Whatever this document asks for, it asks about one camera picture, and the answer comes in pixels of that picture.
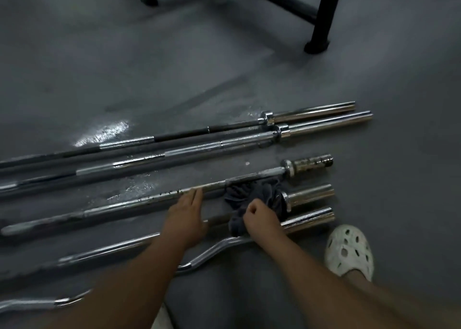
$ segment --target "fist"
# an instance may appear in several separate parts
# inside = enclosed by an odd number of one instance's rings
[[[168,209],[161,235],[181,243],[184,250],[196,245],[206,234],[201,220],[202,189],[191,189]]]
[[[262,248],[286,237],[275,212],[260,199],[255,199],[248,205],[243,221],[251,238]]]

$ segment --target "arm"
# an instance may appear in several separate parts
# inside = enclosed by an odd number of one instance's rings
[[[251,237],[287,278],[313,328],[414,328],[306,254],[284,234],[275,213],[259,199],[251,202],[243,219]]]
[[[205,235],[201,201],[201,190],[184,194],[168,210],[160,236],[142,254],[107,275],[48,329],[150,328],[184,251]]]

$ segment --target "wet floor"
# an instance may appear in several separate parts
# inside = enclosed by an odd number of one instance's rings
[[[331,45],[318,56],[303,53],[313,28],[264,0],[159,1],[152,9],[139,0],[0,0],[0,159],[352,100],[359,110],[372,110],[373,121],[131,176],[3,197],[1,219],[27,221],[331,153],[332,168],[287,183],[287,189],[334,186],[337,196],[327,204],[336,223],[353,224],[368,237],[377,283],[461,302],[461,261],[454,257],[461,243],[460,0],[340,0]],[[73,161],[69,167],[81,165]],[[62,166],[4,171],[2,181]],[[214,197],[203,215],[229,210]],[[3,245],[0,275],[153,233],[164,212],[160,207]],[[208,237],[185,261],[222,235]],[[319,230],[294,238],[321,259],[326,236]],[[2,283],[0,299],[74,295],[117,264],[32,284]],[[228,250],[176,278],[166,304],[179,328],[303,327],[279,271],[255,245]],[[39,328],[52,317],[4,314],[0,328]]]

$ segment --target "floor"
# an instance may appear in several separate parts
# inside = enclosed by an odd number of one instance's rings
[[[302,51],[312,27],[264,0],[159,1],[152,9],[139,0],[0,0],[0,159],[351,100],[372,110],[373,121],[3,199],[0,218],[51,216],[331,153],[331,169],[291,185],[331,182],[336,223],[367,235],[378,284],[461,302],[461,0],[340,0],[331,45],[317,56]],[[6,171],[2,179],[27,175]],[[228,210],[214,198],[203,215]],[[0,274],[152,233],[163,218],[156,211],[3,245]],[[321,259],[326,237],[294,238]],[[2,285],[0,299],[77,294],[112,267]],[[175,278],[165,301],[178,328],[303,327],[279,271],[255,245]],[[40,328],[53,316],[4,314],[0,328]]]

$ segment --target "cloth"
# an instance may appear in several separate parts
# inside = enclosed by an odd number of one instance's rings
[[[275,211],[280,221],[286,220],[288,213],[285,200],[280,190],[280,180],[269,178],[244,183],[226,188],[224,200],[234,209],[229,220],[229,231],[234,237],[247,232],[243,216],[248,205],[256,198],[261,199],[269,208]]]

